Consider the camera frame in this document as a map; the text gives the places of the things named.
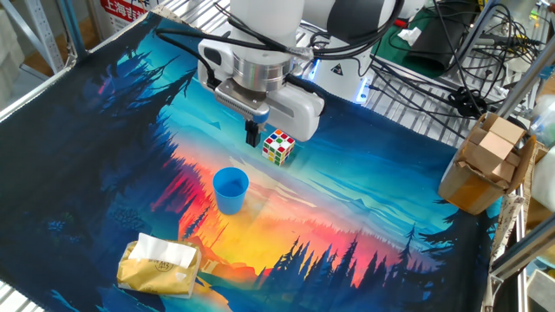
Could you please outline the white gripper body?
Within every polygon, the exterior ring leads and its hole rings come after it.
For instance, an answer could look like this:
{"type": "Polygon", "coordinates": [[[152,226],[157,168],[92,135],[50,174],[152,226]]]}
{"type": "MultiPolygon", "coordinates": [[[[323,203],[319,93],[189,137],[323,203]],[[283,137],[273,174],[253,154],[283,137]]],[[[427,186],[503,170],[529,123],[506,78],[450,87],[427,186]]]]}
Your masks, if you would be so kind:
{"type": "Polygon", "coordinates": [[[300,86],[291,77],[293,60],[272,64],[250,62],[233,52],[231,45],[203,40],[199,53],[199,80],[220,104],[241,114],[245,121],[269,124],[306,141],[315,133],[324,99],[300,86]]]}

